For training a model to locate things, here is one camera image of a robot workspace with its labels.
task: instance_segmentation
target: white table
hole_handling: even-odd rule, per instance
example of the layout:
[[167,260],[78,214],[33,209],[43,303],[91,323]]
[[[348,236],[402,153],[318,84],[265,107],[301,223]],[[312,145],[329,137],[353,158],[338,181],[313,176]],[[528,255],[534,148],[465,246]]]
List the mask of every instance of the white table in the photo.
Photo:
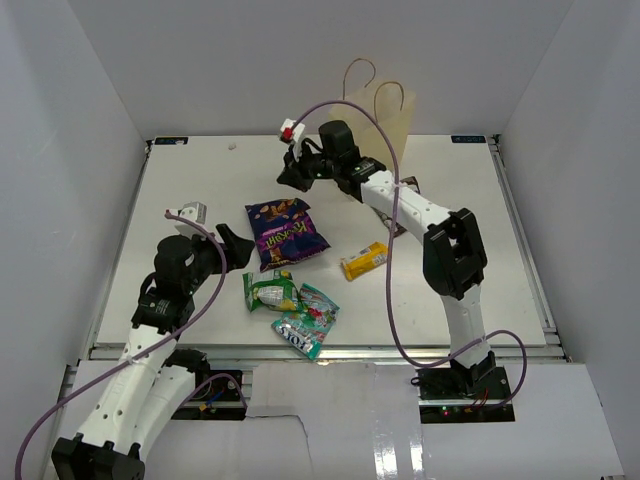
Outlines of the white table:
[[[347,282],[339,266],[374,241],[386,243],[387,230],[366,205],[348,198],[331,181],[317,181],[301,193],[278,185],[285,147],[275,136],[191,137],[186,145],[155,145],[133,211],[122,254],[106,304],[98,346],[121,347],[128,336],[139,286],[153,269],[157,243],[175,234],[164,219],[166,208],[199,200],[208,206],[208,227],[227,223],[253,238],[244,205],[300,197],[318,231],[332,248],[292,266],[296,283],[309,283],[341,307],[325,345],[392,346],[384,299],[384,268]],[[523,263],[498,176],[486,144],[453,144],[449,136],[410,137],[401,176],[415,175],[423,195],[452,210],[476,214],[489,264],[482,284],[487,332],[507,328],[529,346],[545,344],[542,313]],[[442,303],[422,276],[422,248],[410,234],[395,243],[393,304],[398,331],[407,346],[447,346],[449,333]],[[257,271],[253,257],[244,271]],[[227,276],[218,300],[181,343],[197,346],[283,346],[270,328],[278,314],[260,309],[250,314],[243,300],[241,271]],[[202,305],[217,277],[196,293]],[[513,345],[509,337],[494,345]]]

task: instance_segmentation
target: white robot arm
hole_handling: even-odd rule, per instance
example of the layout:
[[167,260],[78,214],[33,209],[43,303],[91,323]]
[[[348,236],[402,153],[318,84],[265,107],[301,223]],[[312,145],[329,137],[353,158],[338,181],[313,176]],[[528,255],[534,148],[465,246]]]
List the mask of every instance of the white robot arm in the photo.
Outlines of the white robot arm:
[[[194,202],[170,211],[204,225],[206,207]],[[193,294],[212,274],[222,273],[221,253],[198,230],[176,222],[181,235],[158,244],[155,271],[143,282],[120,362],[130,363],[109,379],[95,408],[73,439],[59,438],[51,459],[60,480],[142,480],[144,460],[158,434],[210,371],[206,356],[175,350],[174,337],[194,311]],[[216,226],[227,270],[244,268],[254,243]]]
[[[322,148],[318,152],[302,142],[304,125],[293,126],[292,120],[286,120],[281,127],[280,139],[289,145],[289,151],[278,183],[307,191],[315,180],[332,179],[348,195],[392,214],[393,174],[377,160],[360,155],[346,123],[337,120],[320,126]],[[423,245],[424,277],[442,299],[451,350],[479,340],[450,362],[467,385],[473,385],[495,367],[480,308],[487,257],[475,216],[467,209],[451,212],[401,184],[397,221]]]
[[[361,186],[362,203],[391,216],[394,180],[389,171],[378,171]],[[407,229],[420,243],[433,225],[450,220],[449,210],[430,202],[414,192],[406,184],[400,186],[398,199],[398,223]],[[477,338],[481,343],[460,354],[456,361],[467,369],[480,364],[489,355],[480,308],[480,285],[472,285],[461,299],[440,295],[444,304],[451,336],[451,351],[456,351]]]

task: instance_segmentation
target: white panel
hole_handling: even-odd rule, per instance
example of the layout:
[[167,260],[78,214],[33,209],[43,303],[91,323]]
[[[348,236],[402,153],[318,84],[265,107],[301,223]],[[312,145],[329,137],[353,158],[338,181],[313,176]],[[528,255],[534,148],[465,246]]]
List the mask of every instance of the white panel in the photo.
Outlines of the white panel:
[[425,480],[414,375],[411,365],[262,364],[247,417],[299,418],[315,480]]
[[[514,385],[520,366],[508,365],[507,373]],[[584,365],[530,365],[513,405],[514,423],[423,425],[433,478],[598,480],[622,474]]]
[[[413,132],[502,131],[571,0],[71,0],[146,138],[267,133],[356,57],[418,94]],[[350,88],[369,75],[354,71]]]
[[[229,150],[230,143],[237,148]],[[344,195],[332,181],[317,181],[305,194],[278,185],[284,151],[276,136],[191,137],[186,145],[153,148],[98,343],[123,344],[128,336],[140,284],[153,269],[155,247],[165,236],[177,233],[162,215],[165,208],[202,201],[208,205],[210,229],[228,223],[238,235],[253,238],[244,205],[299,196],[309,203],[318,232],[332,245],[290,268],[298,285],[307,282],[319,288],[341,307],[325,345],[393,345],[385,308],[385,269],[347,282],[340,268],[340,258],[375,241],[386,243],[388,230],[368,206]],[[526,344],[544,345],[541,319],[487,145],[453,144],[447,136],[411,137],[402,174],[415,175],[424,195],[438,205],[454,210],[467,207],[476,214],[489,262],[481,299],[486,331],[509,328]],[[420,242],[405,234],[394,245],[393,300],[400,338],[407,345],[449,345],[442,302],[422,273]],[[245,271],[258,268],[254,250]],[[278,313],[266,308],[247,310],[241,274],[228,275],[221,295],[182,336],[182,342],[284,345],[270,327]],[[198,290],[196,305],[206,302],[217,281],[214,276]],[[513,345],[514,341],[499,336],[492,343]]]
[[0,58],[0,478],[13,478],[104,299],[144,144],[66,1],[0,1]]
[[[82,362],[75,388],[110,365],[113,363]],[[520,366],[509,365],[507,373],[513,384]],[[388,395],[393,394],[392,388],[389,386]],[[318,402],[333,402],[336,395],[341,395],[322,389],[316,394]],[[71,403],[59,435],[73,436],[99,396],[97,387]],[[530,365],[514,406],[514,423],[422,425],[424,465],[431,478],[597,480],[601,475],[622,473],[583,365]],[[338,416],[326,421],[339,424],[349,419]],[[256,472],[260,472],[269,479],[311,478],[306,447],[302,424],[295,417],[243,422],[171,421],[151,451],[148,476],[157,480],[249,480],[258,478]],[[347,457],[351,445],[345,442],[343,447]]]
[[640,478],[640,3],[577,0],[505,131],[514,194],[570,355]]

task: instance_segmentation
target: candy bag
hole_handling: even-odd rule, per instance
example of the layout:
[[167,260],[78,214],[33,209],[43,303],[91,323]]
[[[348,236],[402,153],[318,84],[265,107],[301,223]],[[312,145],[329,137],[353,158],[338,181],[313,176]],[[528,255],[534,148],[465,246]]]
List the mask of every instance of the candy bag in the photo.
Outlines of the candy bag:
[[382,265],[387,261],[387,246],[380,242],[369,245],[357,255],[343,258],[340,264],[347,280],[352,281],[363,273]]
[[271,326],[310,360],[315,360],[336,321],[340,307],[324,293],[306,283],[300,289],[300,299],[306,312],[285,313]]
[[260,254],[260,271],[298,263],[329,248],[299,198],[245,205]]
[[245,273],[244,298],[247,308],[253,312],[260,305],[266,305],[278,312],[302,311],[304,306],[298,298],[298,290],[291,273],[273,270],[266,273]]

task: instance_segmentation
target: wire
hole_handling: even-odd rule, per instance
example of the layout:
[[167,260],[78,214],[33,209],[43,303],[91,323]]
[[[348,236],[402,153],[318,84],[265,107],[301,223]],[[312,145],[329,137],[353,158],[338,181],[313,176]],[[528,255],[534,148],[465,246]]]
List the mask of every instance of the wire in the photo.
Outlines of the wire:
[[210,393],[211,393],[211,384],[209,384],[209,388],[207,388],[207,390],[206,390],[204,393],[202,393],[202,394],[201,394],[200,396],[198,396],[198,397],[193,396],[193,397],[191,398],[191,400],[195,400],[195,401],[197,401],[197,400],[202,400],[202,399],[206,398],[206,396],[207,396],[207,395],[209,395]]
[[[393,149],[393,145],[391,145],[391,141],[389,140],[389,137],[387,136],[385,131],[382,129],[382,127],[376,121],[376,119],[371,116],[371,114],[369,112],[367,112],[361,106],[359,106],[359,105],[357,105],[357,104],[355,104],[353,102],[349,102],[348,100],[328,100],[326,102],[321,102],[321,103],[318,103],[317,105],[314,105],[313,107],[309,108],[306,112],[304,112],[295,121],[295,123],[293,124],[291,129],[295,130],[295,128],[298,126],[298,124],[300,122],[302,122],[309,114],[311,114],[312,112],[318,110],[319,108],[327,106],[327,105],[347,105],[349,107],[355,108],[360,113],[362,113],[365,117],[367,117],[369,119],[369,121],[373,124],[373,126],[376,127],[378,132],[380,132],[380,135],[382,135],[382,139],[384,140],[384,143],[386,143],[387,148],[389,149],[389,153],[391,154],[391,159],[393,160],[393,181],[395,183],[395,187],[394,187],[394,192],[393,192],[393,208],[392,208],[392,214],[391,214],[391,227],[389,228],[389,241],[388,241],[388,247],[387,247],[388,248],[387,266],[386,266],[386,277],[385,277],[385,294],[386,294],[385,296],[386,296],[386,301],[387,301],[387,316],[389,317],[389,327],[391,328],[391,335],[393,337],[393,342],[395,343],[396,348],[398,349],[398,352],[400,353],[402,358],[404,358],[408,363],[410,363],[414,367],[417,367],[417,368],[434,368],[434,367],[438,367],[440,365],[443,365],[443,364],[445,364],[447,362],[450,362],[451,360],[456,358],[458,355],[461,355],[462,353],[466,352],[470,348],[473,348],[474,346],[482,343],[483,339],[476,338],[475,340],[469,342],[468,344],[466,344],[462,348],[459,348],[455,352],[453,352],[453,353],[449,354],[448,356],[446,356],[446,357],[444,357],[444,358],[442,358],[440,360],[437,360],[435,362],[420,363],[420,362],[417,362],[414,359],[412,359],[409,356],[409,354],[406,352],[406,350],[402,346],[402,343],[400,342],[400,337],[398,336],[398,331],[396,329],[396,322],[395,322],[395,319],[393,317],[393,304],[391,302],[391,264],[392,264],[392,257],[393,257],[394,232],[396,231],[396,224],[397,224],[397,219],[398,219],[398,201],[400,199],[400,188],[399,188],[399,186],[400,186],[400,165],[398,163],[398,157],[396,156],[396,152]],[[518,385],[513,390],[511,395],[509,395],[502,402],[500,402],[500,403],[498,403],[496,405],[492,405],[490,407],[492,409],[501,407],[504,404],[506,404],[507,402],[509,402],[511,399],[513,399],[513,397],[515,397],[516,394],[522,388],[522,384],[524,383],[524,379],[525,379],[526,374],[527,374],[527,351],[525,349],[524,344],[522,343],[522,340],[520,340],[520,337],[518,337],[515,333],[513,333],[513,332],[511,332],[509,330],[496,330],[496,331],[491,332],[488,335],[486,335],[485,339],[489,340],[490,338],[493,338],[496,335],[501,335],[501,334],[502,335],[509,335],[510,337],[514,338],[516,340],[516,342],[518,343],[518,345],[520,346],[520,350],[522,351],[522,373],[520,375],[520,381],[518,382]]]
[[318,144],[316,142],[314,142],[313,140],[311,140],[310,138],[305,138],[304,140],[302,140],[302,143],[308,143],[309,145],[311,145],[313,148],[316,149],[316,151],[322,153],[324,152],[324,150],[322,148],[320,148],[318,146]]
[[187,398],[184,399],[184,401],[180,404],[180,407],[183,407],[184,404],[187,403],[189,400],[191,400],[191,398],[196,393],[198,393],[201,389],[203,389],[204,387],[209,385],[214,380],[217,380],[218,378],[226,378],[229,381],[231,381],[235,385],[236,389],[238,390],[238,393],[240,394],[240,401],[242,402],[242,406],[245,408],[245,410],[247,408],[249,408],[249,406],[247,405],[247,399],[244,398],[244,394],[242,393],[242,389],[240,388],[240,385],[238,384],[238,381],[235,378],[233,378],[231,375],[229,375],[228,373],[217,373],[217,374],[212,375],[211,377],[207,378],[204,382],[202,382],[200,385],[198,385],[196,387],[196,389],[187,396]]
[[[209,300],[207,300],[207,303],[204,304],[204,306],[202,307],[202,309],[198,313],[196,313],[193,317],[191,317],[191,319],[187,323],[185,323],[182,327],[178,328],[171,335],[169,335],[167,337],[164,337],[159,342],[155,343],[154,345],[151,345],[149,348],[146,348],[145,350],[142,350],[140,353],[135,355],[133,357],[133,360],[139,360],[139,359],[143,358],[144,356],[148,355],[149,353],[151,353],[151,352],[157,350],[158,348],[162,347],[163,345],[166,345],[171,340],[174,340],[178,336],[180,336],[185,330],[190,328],[198,320],[200,320],[200,318],[207,312],[207,310],[209,310],[209,307],[211,307],[211,305],[213,304],[215,299],[218,297],[218,294],[220,293],[220,290],[222,289],[222,285],[224,284],[224,279],[225,279],[225,276],[226,276],[227,259],[226,259],[225,254],[224,254],[224,250],[222,250],[222,246],[216,241],[215,235],[213,233],[209,233],[207,230],[205,230],[202,226],[200,226],[197,223],[194,223],[194,222],[192,222],[190,220],[187,220],[185,218],[182,218],[182,217],[177,217],[175,215],[171,215],[168,210],[165,212],[164,217],[166,219],[169,219],[169,220],[177,220],[178,222],[185,223],[185,224],[189,225],[190,227],[195,228],[200,233],[202,233],[211,243],[213,243],[213,246],[216,248],[216,250],[218,250],[218,253],[220,254],[220,259],[221,259],[221,263],[222,263],[222,273],[220,274],[220,280],[218,281],[218,285],[216,286],[215,290],[211,294],[211,297],[209,298]],[[110,370],[106,371],[102,375],[94,378],[93,380],[91,380],[86,385],[83,385],[78,390],[75,390],[74,392],[70,393],[65,398],[60,400],[58,403],[56,403],[53,407],[51,407],[49,410],[47,410],[36,421],[36,423],[33,424],[31,429],[29,430],[29,432],[25,436],[24,440],[20,444],[20,448],[18,449],[18,454],[16,455],[16,463],[15,463],[15,469],[14,469],[15,480],[22,480],[22,462],[24,460],[24,454],[25,454],[25,452],[27,450],[27,447],[29,446],[29,443],[31,442],[31,439],[33,438],[35,433],[38,431],[38,429],[42,426],[42,424],[44,422],[46,422],[49,419],[49,417],[51,417],[60,408],[64,407],[67,403],[69,403],[71,400],[73,400],[74,398],[82,395],[84,392],[89,390],[91,387],[94,387],[98,383],[106,380],[107,378],[111,377],[112,375],[118,373],[119,371],[125,369],[128,366],[129,366],[129,362],[123,361],[122,363],[119,363],[118,365],[116,365],[115,367],[113,367]]]
[[220,390],[218,393],[216,393],[212,398],[210,398],[209,400],[207,400],[207,402],[205,403],[205,405],[207,407],[211,407],[211,405],[213,405],[213,402],[215,402],[216,400],[218,400],[222,394],[224,393],[224,390]]

